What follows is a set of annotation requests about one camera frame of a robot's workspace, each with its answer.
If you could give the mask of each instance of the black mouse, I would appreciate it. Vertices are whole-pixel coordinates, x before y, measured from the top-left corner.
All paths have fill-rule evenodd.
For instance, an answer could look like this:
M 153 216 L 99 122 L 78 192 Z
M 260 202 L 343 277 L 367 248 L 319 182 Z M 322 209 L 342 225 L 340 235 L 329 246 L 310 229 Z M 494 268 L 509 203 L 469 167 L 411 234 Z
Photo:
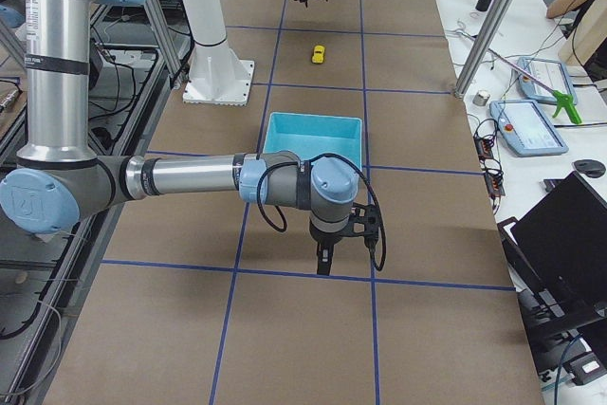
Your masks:
M 573 166 L 580 173 L 587 175 L 588 177 L 597 178 L 605 174 L 605 165 L 600 161 L 585 159 L 577 160 L 573 162 Z

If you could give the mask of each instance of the black monitor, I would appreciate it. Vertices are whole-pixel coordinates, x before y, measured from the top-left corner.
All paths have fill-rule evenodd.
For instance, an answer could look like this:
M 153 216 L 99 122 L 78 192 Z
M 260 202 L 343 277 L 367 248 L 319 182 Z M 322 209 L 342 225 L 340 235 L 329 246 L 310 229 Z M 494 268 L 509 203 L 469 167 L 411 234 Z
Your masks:
M 518 221 L 512 235 L 565 315 L 607 302 L 607 203 L 578 173 Z M 577 329 L 607 365 L 607 320 Z

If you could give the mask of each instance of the yellow toy car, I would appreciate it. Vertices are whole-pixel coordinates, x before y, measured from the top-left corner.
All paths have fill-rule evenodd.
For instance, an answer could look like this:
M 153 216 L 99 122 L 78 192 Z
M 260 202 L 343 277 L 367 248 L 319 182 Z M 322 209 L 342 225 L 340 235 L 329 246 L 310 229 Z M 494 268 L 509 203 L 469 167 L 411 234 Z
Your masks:
M 324 46 L 314 46 L 314 52 L 312 53 L 312 64 L 322 64 L 324 62 Z

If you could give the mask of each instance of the blue bin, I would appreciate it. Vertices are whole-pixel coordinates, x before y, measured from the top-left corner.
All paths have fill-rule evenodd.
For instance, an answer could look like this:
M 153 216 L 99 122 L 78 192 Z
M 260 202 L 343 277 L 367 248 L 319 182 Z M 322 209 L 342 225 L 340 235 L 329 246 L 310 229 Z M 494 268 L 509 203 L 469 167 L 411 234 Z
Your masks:
M 323 153 L 339 154 L 360 169 L 362 121 L 314 114 L 272 113 L 264 152 L 291 151 L 304 160 Z

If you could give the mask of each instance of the white desk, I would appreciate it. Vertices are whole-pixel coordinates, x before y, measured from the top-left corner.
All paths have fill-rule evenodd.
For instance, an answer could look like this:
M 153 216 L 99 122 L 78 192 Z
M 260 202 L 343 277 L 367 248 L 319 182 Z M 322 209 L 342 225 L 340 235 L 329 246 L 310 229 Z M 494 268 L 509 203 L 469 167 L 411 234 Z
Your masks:
M 466 25 L 465 30 L 475 35 L 481 28 L 486 13 L 474 9 L 476 0 L 437 0 L 441 21 L 445 30 L 454 30 Z M 543 46 L 555 43 L 562 35 L 553 20 L 546 19 L 543 0 L 513 0 L 491 48 L 503 56 L 532 55 Z M 472 42 L 462 36 L 449 36 L 449 48 L 455 71 L 459 75 L 461 65 L 466 61 Z M 558 51 L 564 39 L 555 46 L 537 54 L 545 59 L 558 59 Z M 572 76 L 583 77 L 581 67 L 571 67 Z M 470 86 L 464 103 L 468 113 L 484 120 L 488 117 L 488 106 L 478 107 L 472 103 L 474 94 L 485 89 L 491 94 L 491 100 L 502 98 L 510 86 L 511 70 L 499 61 L 491 70 L 491 64 L 482 64 Z M 574 83 L 589 82 L 587 78 L 574 78 Z M 607 120 L 607 105 L 594 87 L 578 88 L 576 90 L 579 104 L 579 114 L 584 123 Z M 515 83 L 506 94 L 507 100 L 523 99 L 524 95 Z M 543 105 L 547 114 L 552 116 L 555 108 Z M 553 120 L 555 124 L 570 124 L 566 114 L 561 112 Z M 470 122 L 472 130 L 476 128 L 475 120 Z M 593 158 L 607 163 L 607 127 L 559 129 L 559 133 L 569 146 L 569 152 L 561 156 L 517 157 L 510 152 L 502 138 L 498 139 L 501 162 L 505 171 L 504 188 L 506 196 L 502 199 L 496 221 L 502 221 L 510 216 L 517 218 L 525 215 L 538 201 L 545 196 L 542 181 L 545 178 L 561 178 L 572 170 L 572 163 L 582 158 Z M 607 199 L 607 176 L 599 179 L 587 179 L 598 193 Z M 593 405 L 605 403 L 607 396 L 607 377 L 594 381 L 585 387 L 574 387 L 570 382 L 563 383 L 559 388 L 559 405 Z M 553 390 L 544 393 L 546 404 L 552 404 Z

